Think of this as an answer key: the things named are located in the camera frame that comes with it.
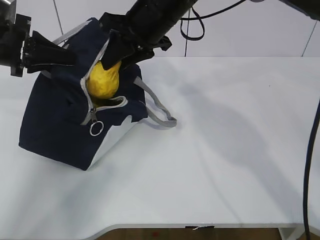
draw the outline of navy blue bag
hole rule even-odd
[[[95,108],[86,80],[108,46],[109,33],[102,31],[97,19],[91,18],[55,43],[66,39],[64,47],[77,54],[77,63],[54,66],[50,72],[39,74],[25,109],[20,147],[87,170],[148,116],[163,126],[176,126],[177,120],[143,83],[138,65],[121,71],[114,98],[108,100],[106,106]],[[145,91],[168,120],[160,120],[146,107]]]

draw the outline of zipper pull ring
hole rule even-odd
[[[93,137],[96,137],[96,136],[99,136],[102,131],[104,130],[105,128],[105,125],[102,121],[98,121],[98,118],[97,118],[97,109],[95,107],[93,107],[91,110],[90,110],[90,115],[91,115],[91,121],[92,121],[92,124],[90,126],[90,135],[93,136]],[[93,130],[94,130],[94,127],[96,125],[100,125],[100,129],[97,133],[94,133]]]

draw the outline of wooden floor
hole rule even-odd
[[[113,230],[98,240],[281,240],[281,237],[278,229],[273,228],[133,228]]]

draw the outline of black cable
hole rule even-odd
[[[215,16],[215,15],[218,15],[218,14],[222,14],[222,13],[224,13],[224,12],[230,10],[230,9],[235,8],[236,6],[242,4],[242,3],[245,2],[245,1],[246,1],[246,0],[240,0],[240,1],[236,2],[236,3],[233,4],[233,5],[226,7],[225,9],[222,9],[222,10],[220,10],[220,11],[211,13],[211,14],[209,14],[209,15],[200,16],[199,18],[203,20],[203,19],[211,18],[211,17],[213,17],[213,16]],[[195,20],[199,20],[199,18],[198,18],[198,17],[182,17],[181,20],[183,20],[183,21],[195,21]]]
[[[191,9],[192,9],[192,12],[194,13],[195,17],[182,17],[181,18],[180,32],[181,32],[182,37],[184,37],[186,40],[190,40],[190,41],[199,41],[199,40],[203,39],[205,36],[205,32],[206,32],[205,24],[202,21],[203,19],[211,18],[211,17],[216,16],[218,14],[222,14],[222,13],[224,13],[230,9],[233,9],[236,6],[242,4],[244,1],[246,1],[246,0],[240,0],[233,5],[226,7],[225,9],[222,9],[220,11],[217,11],[217,12],[211,13],[209,15],[205,15],[205,16],[200,16],[199,13],[197,13],[197,11],[192,7]],[[194,20],[199,20],[199,22],[201,24],[201,27],[202,27],[202,35],[201,36],[198,36],[198,37],[188,36],[188,34],[185,34],[182,29],[184,21],[194,21]]]
[[[318,108],[316,110],[312,130],[310,133],[308,148],[306,152],[305,168],[304,168],[304,177],[303,177],[303,224],[305,230],[306,240],[310,240],[310,228],[308,220],[308,192],[309,192],[309,177],[310,177],[310,168],[312,161],[312,154],[314,151],[314,145],[316,141],[317,131],[320,123],[320,101]]]
[[[181,24],[180,24],[180,31],[181,31],[181,35],[182,37],[184,37],[186,40],[190,40],[190,41],[199,41],[201,39],[204,38],[205,33],[206,33],[206,29],[205,29],[205,24],[204,22],[201,20],[199,13],[197,13],[197,11],[192,7],[192,12],[194,15],[196,15],[196,17],[198,18],[198,20],[200,21],[201,27],[202,27],[202,35],[201,36],[197,36],[197,37],[191,37],[188,36],[188,34],[185,34],[182,27],[183,27],[183,20],[181,20]]]

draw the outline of white table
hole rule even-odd
[[[0,239],[91,240],[117,228],[185,226],[302,233],[320,58],[163,57],[140,66],[179,124],[136,125],[87,172],[18,147],[36,74],[0,69]],[[317,234],[319,138],[309,190]]]

